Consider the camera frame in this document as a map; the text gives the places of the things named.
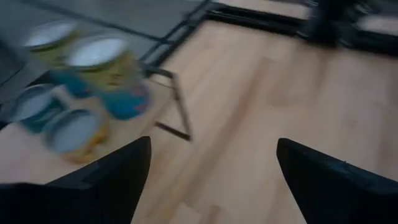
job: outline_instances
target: stacked cans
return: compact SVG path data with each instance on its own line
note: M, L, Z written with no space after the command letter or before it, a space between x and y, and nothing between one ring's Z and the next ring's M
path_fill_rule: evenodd
M115 119L131 119L147 108L149 92L139 64L120 36L80 38L76 23L55 21L32 29L24 47L76 100L98 97ZM68 109L53 92L51 84L26 88L1 108L2 119L43 133L44 143L69 161L90 161L93 148L109 136L108 120L95 111Z

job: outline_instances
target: paint can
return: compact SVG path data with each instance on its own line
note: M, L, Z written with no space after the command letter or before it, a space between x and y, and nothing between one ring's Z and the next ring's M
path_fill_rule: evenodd
M87 84L64 63L65 52L77 39L77 24L59 20L33 28L24 47L50 67L51 77L57 84L65 85L74 97L84 98L90 95Z
M94 158L94 148L109 134L109 124L90 110L68 110L48 123L44 142L50 150L76 163Z
M130 119L146 110L149 91L123 38L110 34L81 39L71 48L66 63L89 83L114 118Z
M40 133L56 115L67 109L55 95L51 84L26 88L18 97L2 108L2 117L7 122L18 122L32 133Z

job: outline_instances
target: wooden floor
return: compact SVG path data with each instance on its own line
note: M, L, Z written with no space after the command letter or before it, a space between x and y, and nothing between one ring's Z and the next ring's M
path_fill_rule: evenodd
M195 140L151 132L133 223L305 223L276 159L281 137L398 180L397 60L207 22L164 67L179 74ZM181 127L173 107L162 120Z

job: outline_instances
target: can lid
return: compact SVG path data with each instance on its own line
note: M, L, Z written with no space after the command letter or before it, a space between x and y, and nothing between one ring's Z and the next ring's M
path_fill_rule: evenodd
M52 100L52 85L35 85L26 88L11 104L9 121L20 121L42 111Z
M24 47L40 47L68 37L77 27L73 21L59 20L47 22L32 29L24 42Z
M54 118L45 129L45 142L63 153L82 147L98 129L100 120L88 110L69 110Z
M92 67L107 63L121 55L128 45L119 37L94 36L76 43L67 58L67 64L73 67Z

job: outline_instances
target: table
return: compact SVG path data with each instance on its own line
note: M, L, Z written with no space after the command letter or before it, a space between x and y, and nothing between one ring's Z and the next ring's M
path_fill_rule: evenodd
M95 160L118 150L133 142L137 138L146 135L150 128L157 125L172 134L179 134L182 138L190 140L190 128L181 96L178 91L176 77L173 73L143 65L147 71L144 81L151 92L151 103L147 111L128 121L110 120L111 134L109 139L95 149ZM165 86L152 81L149 77L157 73L169 77L172 86ZM98 113L105 114L99 99L95 97L76 100L70 96L65 87L57 86L53 92L58 95L70 108L87 108ZM173 100L177 100L183 118L186 134L157 122L165 107ZM62 159L56 153L47 149L41 139L41 135L32 135L16 123L12 123L0 131L0 182L30 182L46 184L52 180L69 174L86 164L72 164Z

